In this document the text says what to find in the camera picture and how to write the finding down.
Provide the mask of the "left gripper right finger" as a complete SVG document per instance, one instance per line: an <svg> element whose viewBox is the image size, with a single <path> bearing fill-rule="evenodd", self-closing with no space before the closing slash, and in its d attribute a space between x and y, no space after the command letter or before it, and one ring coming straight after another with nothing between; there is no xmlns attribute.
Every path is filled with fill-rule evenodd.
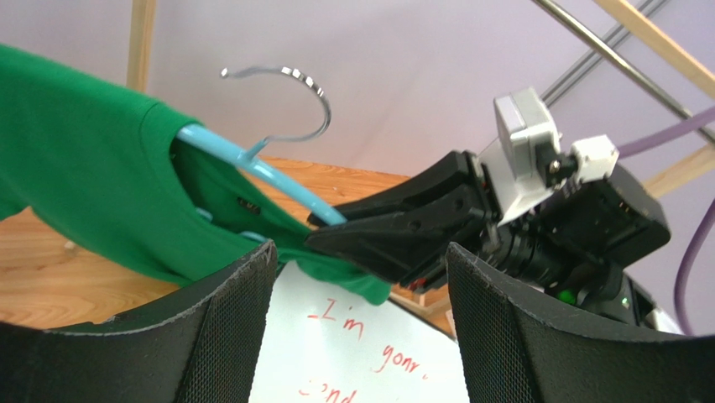
<svg viewBox="0 0 715 403"><path fill-rule="evenodd" d="M567 305L452 243L448 289L472 402L711 402L714 339Z"/></svg>

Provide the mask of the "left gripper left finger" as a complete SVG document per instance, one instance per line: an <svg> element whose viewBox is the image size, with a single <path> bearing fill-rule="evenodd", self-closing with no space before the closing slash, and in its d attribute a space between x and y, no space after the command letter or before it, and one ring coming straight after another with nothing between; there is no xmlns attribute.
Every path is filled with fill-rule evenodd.
<svg viewBox="0 0 715 403"><path fill-rule="evenodd" d="M100 324L1 326L4 402L246 402L277 251L226 268Z"/></svg>

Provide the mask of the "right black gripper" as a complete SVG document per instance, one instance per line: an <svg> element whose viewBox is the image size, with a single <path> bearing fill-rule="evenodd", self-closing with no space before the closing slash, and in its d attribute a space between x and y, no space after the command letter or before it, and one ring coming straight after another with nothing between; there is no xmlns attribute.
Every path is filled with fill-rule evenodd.
<svg viewBox="0 0 715 403"><path fill-rule="evenodd" d="M546 291L618 291L623 271L671 239L660 203L620 164L607 179L568 181L524 216L480 233L477 255L506 275Z"/></svg>

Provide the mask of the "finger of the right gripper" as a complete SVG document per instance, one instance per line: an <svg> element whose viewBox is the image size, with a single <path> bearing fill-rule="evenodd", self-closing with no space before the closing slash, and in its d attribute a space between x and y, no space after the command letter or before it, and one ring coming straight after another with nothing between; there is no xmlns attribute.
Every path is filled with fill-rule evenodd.
<svg viewBox="0 0 715 403"><path fill-rule="evenodd" d="M407 285L427 277L449 243L478 234L491 221L492 204L483 190L459 186L410 211L319 228L306 237L305 245L381 280Z"/></svg>
<svg viewBox="0 0 715 403"><path fill-rule="evenodd" d="M469 203L448 201L461 186L481 187L481 160L471 151L451 151L427 170L408 180L357 201L336 205L343 216L339 226L358 220L395 213L426 213L441 227L463 227L469 217Z"/></svg>

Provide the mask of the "green t shirt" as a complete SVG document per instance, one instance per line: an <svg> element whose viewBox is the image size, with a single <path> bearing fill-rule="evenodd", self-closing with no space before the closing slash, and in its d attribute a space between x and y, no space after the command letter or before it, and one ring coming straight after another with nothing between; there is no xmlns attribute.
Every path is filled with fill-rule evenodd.
<svg viewBox="0 0 715 403"><path fill-rule="evenodd" d="M279 261L371 304L390 285L304 244L309 228L233 166L176 139L194 118L8 45L1 48L1 216L31 209L128 269L189 285L266 240Z"/></svg>

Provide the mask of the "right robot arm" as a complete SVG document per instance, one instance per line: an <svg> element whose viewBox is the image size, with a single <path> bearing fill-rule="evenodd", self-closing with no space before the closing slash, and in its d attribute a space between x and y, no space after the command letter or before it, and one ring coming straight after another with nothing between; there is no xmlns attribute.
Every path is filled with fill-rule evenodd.
<svg viewBox="0 0 715 403"><path fill-rule="evenodd" d="M311 214L305 244L415 293L448 281L446 249L457 243L495 268L567 304L641 326L654 304L624 270L666 245L660 203L623 166L576 181L576 161L558 155L564 186L508 221L496 181L469 151L452 151L388 190L341 204L341 224Z"/></svg>

